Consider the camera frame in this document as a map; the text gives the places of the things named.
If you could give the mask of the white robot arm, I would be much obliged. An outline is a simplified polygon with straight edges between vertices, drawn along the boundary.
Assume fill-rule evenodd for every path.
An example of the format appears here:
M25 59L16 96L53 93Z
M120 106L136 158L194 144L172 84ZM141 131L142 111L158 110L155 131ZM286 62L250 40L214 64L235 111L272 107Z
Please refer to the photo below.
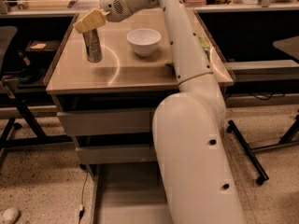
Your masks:
M221 141L225 103L182 0L99 0L78 32L160 7L179 91L157 107L152 133L174 224L247 224Z

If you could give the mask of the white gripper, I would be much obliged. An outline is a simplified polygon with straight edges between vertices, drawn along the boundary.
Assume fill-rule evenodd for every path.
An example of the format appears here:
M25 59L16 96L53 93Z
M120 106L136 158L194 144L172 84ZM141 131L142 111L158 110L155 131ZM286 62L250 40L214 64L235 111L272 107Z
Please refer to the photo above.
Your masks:
M147 6L147 0L100 0L96 7L74 23L80 34L97 29L111 22L123 21Z

